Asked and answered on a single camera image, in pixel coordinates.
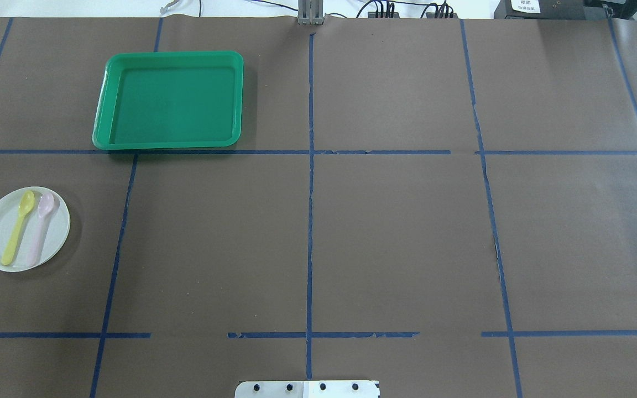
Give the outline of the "pink plastic spoon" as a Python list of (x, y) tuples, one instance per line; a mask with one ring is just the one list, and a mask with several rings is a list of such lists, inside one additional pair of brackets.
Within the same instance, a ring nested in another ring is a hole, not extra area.
[(25, 265), (28, 269), (38, 264), (43, 244), (45, 241), (45, 227), (50, 215), (56, 206), (56, 198), (52, 192), (44, 192), (37, 208), (37, 225), (33, 234), (33, 240), (28, 250)]

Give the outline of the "brown table mat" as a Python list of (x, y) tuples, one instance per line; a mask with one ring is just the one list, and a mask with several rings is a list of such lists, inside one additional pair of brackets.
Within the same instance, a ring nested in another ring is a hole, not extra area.
[[(109, 58), (232, 50), (227, 149), (103, 152)], [(0, 397), (637, 397), (637, 21), (0, 18)]]

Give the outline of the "black device box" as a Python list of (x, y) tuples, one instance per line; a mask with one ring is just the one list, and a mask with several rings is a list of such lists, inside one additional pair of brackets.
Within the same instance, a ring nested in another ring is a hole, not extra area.
[(500, 1), (495, 19), (606, 20), (611, 15), (589, 1)]

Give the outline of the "white round plate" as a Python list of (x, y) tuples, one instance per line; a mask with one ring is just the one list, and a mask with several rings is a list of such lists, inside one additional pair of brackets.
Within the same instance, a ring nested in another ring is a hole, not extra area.
[[(25, 219), (23, 229), (19, 239), (16, 255), (11, 265), (2, 265), (2, 255), (9, 240), (12, 228), (17, 217), (17, 209), (20, 199), (25, 191), (33, 191), (35, 194), (35, 204), (33, 210)], [(56, 206), (48, 219), (45, 227), (45, 240), (43, 249), (38, 260), (38, 265), (45, 264), (52, 259), (66, 242), (71, 228), (71, 215), (63, 198), (55, 191), (40, 187), (31, 186), (20, 188), (10, 192), (0, 199), (0, 270), (8, 273), (22, 272), (29, 270), (26, 265), (28, 250), (33, 240), (33, 234), (37, 225), (37, 208), (44, 192), (52, 192), (56, 198)]]

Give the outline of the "grey metal post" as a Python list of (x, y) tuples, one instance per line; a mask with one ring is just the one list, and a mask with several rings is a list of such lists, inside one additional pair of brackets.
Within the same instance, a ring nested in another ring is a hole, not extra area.
[(323, 0), (298, 0), (297, 22), (299, 25), (323, 25), (325, 12)]

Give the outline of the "yellow plastic spoon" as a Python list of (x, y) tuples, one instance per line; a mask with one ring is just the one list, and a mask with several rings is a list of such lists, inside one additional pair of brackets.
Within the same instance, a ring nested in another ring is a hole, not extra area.
[(35, 204), (35, 194), (33, 191), (25, 191), (22, 195), (18, 209), (17, 209), (17, 217), (15, 220), (15, 224), (12, 228), (9, 240), (7, 242), (7, 246), (3, 251), (2, 255), (2, 265), (11, 265), (13, 259), (16, 255), (17, 247), (19, 244), (19, 239), (21, 235), (21, 230), (23, 229), (23, 224), (25, 222), (28, 214), (31, 213)]

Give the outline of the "metal base plate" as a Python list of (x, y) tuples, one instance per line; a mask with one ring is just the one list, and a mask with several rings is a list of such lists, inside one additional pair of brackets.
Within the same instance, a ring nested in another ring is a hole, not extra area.
[(380, 397), (378, 381), (296, 380), (247, 381), (238, 384), (235, 397)]

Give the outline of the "green plastic tray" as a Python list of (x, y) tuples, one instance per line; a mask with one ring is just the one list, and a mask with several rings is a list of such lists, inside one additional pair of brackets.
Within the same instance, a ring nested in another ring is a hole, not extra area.
[(235, 51), (121, 53), (105, 66), (91, 140), (100, 150), (228, 147), (240, 139)]

